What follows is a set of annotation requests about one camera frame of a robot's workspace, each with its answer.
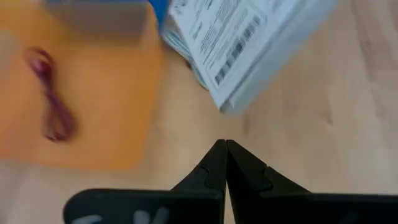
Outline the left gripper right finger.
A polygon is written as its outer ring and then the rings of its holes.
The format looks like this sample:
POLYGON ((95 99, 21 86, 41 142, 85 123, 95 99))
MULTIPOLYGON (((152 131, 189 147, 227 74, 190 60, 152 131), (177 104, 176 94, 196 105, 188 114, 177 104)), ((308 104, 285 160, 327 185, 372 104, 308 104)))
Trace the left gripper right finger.
POLYGON ((313 193, 228 140, 236 223, 397 223, 397 196, 313 193))

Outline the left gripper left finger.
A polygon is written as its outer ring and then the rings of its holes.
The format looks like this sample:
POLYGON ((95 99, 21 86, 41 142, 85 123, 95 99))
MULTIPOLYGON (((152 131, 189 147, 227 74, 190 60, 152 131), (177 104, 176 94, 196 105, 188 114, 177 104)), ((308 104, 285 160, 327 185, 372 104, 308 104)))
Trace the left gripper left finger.
POLYGON ((203 159, 170 190, 88 189, 63 208, 65 223, 134 223, 135 213, 153 223, 223 223, 227 144, 217 140, 203 159))

